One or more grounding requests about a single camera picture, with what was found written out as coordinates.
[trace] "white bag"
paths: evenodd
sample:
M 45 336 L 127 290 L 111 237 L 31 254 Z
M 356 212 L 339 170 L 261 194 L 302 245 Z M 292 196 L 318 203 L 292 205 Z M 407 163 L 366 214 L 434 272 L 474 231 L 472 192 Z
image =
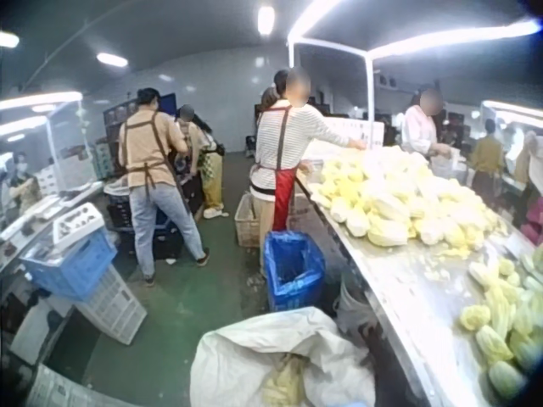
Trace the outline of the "white bag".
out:
M 191 405 L 265 406 L 262 385 L 285 353 L 309 359 L 304 386 L 312 405 L 375 405 L 368 350 L 343 339 L 335 323 L 313 307 L 257 316 L 206 333 L 191 368 Z

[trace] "brown apron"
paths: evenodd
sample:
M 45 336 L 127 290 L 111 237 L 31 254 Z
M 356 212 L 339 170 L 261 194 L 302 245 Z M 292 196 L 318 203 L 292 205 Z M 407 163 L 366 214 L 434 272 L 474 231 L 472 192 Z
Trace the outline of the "brown apron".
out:
M 275 171 L 275 212 L 273 215 L 273 231 L 284 231 L 287 229 L 288 218 L 288 206 L 290 205 L 290 197 L 294 189 L 294 180 L 296 179 L 296 170 L 298 165 L 294 168 L 283 169 L 281 163 L 283 159 L 283 145 L 285 141 L 285 130 L 287 128 L 288 114 L 292 106 L 285 108 L 271 108 L 264 110 L 265 112 L 277 112 L 284 111 L 283 122 L 281 124 L 281 130 L 279 133 L 279 145 L 277 147 L 277 165 L 275 168 L 265 167 L 260 163 L 255 164 L 255 168 L 264 168 L 267 170 Z
M 147 197 L 149 197 L 149 183 L 151 184 L 151 187 L 153 189 L 156 188 L 156 185 L 154 183 L 154 179 L 153 179 L 153 176 L 151 175 L 150 169 L 160 167 L 161 165 L 165 165 L 166 168 L 170 171 L 171 176 L 173 176 L 173 180 L 176 183 L 177 191 L 179 191 L 179 194 L 181 195 L 182 201 L 185 204 L 185 209 L 190 214 L 191 212 L 190 212 L 190 209 L 188 207 L 187 200 L 185 199 L 185 196 L 183 195 L 183 190 L 181 189 L 181 187 L 179 186 L 179 183 L 177 182 L 176 172 L 173 170 L 173 167 L 171 166 L 170 161 L 168 160 L 168 155 L 166 154 L 164 146 L 162 145 L 162 142 L 160 141 L 159 131 L 156 128 L 156 122 L 155 122 L 156 115 L 158 113 L 159 113 L 158 111 L 154 112 L 150 121 L 144 121 L 142 123 L 137 123 L 136 125 L 128 125 L 128 122 L 125 122 L 125 139 L 121 143 L 122 158 L 123 158 L 123 163 L 125 164 L 125 170 L 126 170 L 126 173 L 130 173 L 130 172 L 143 172 L 144 173 L 144 175 L 145 175 L 145 193 L 147 194 Z M 136 129 L 138 127 L 143 127 L 145 125 L 150 125 L 151 126 L 151 129 L 153 130 L 154 140 L 156 141 L 156 144 L 157 144 L 157 146 L 158 146 L 158 148 L 160 150 L 160 153 L 162 154 L 163 160 L 158 161 L 158 162 L 154 162 L 152 164 L 149 164 L 148 162 L 145 162 L 145 163 L 143 163 L 143 167 L 128 169 L 128 135 L 131 134 L 129 132 L 129 130 L 130 129 Z

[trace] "metal work table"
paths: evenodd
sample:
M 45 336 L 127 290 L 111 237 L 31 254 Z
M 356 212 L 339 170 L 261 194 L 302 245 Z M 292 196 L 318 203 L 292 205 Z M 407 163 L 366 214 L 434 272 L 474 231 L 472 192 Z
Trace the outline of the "metal work table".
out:
M 307 184 L 316 176 L 298 174 L 307 197 Z M 353 238 L 328 211 L 312 204 L 353 271 L 360 273 L 364 293 L 419 405 L 498 404 L 474 334 L 463 331 L 456 320 L 464 306 L 483 300 L 467 274 L 469 263 L 486 250 L 504 254 L 505 238 L 488 237 L 484 248 L 465 260 L 440 255 L 444 243 L 429 247 L 411 239 L 406 246 L 379 248 L 367 238 Z

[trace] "blue trash bin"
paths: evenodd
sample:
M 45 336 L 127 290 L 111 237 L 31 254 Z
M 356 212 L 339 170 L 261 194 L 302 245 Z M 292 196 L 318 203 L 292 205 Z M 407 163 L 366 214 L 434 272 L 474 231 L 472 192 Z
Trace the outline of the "blue trash bin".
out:
M 270 310 L 284 311 L 315 305 L 326 270 L 321 249 L 309 235 L 271 231 L 264 243 Z

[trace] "metal pole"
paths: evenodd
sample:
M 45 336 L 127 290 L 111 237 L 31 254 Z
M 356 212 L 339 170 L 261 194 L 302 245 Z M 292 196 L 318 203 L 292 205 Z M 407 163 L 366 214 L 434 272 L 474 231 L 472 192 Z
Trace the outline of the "metal pole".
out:
M 288 67 L 294 67 L 294 41 L 288 42 Z
M 53 132 L 51 131 L 51 122 L 48 120 L 45 123 L 45 128 L 48 131 L 48 141 L 49 141 L 49 149 L 51 150 L 51 155 L 53 156 L 53 165 L 54 168 L 57 170 L 57 174 L 59 177 L 59 185 L 62 189 L 66 188 L 66 182 L 64 181 L 64 175 L 62 174 L 62 171 L 60 170 L 60 164 L 59 159 L 57 157 L 57 150 L 55 149 L 54 142 L 53 142 Z
M 375 89 L 373 87 L 373 60 L 366 55 L 367 77 L 367 119 L 370 122 L 370 146 L 373 143 L 373 122 L 375 121 Z

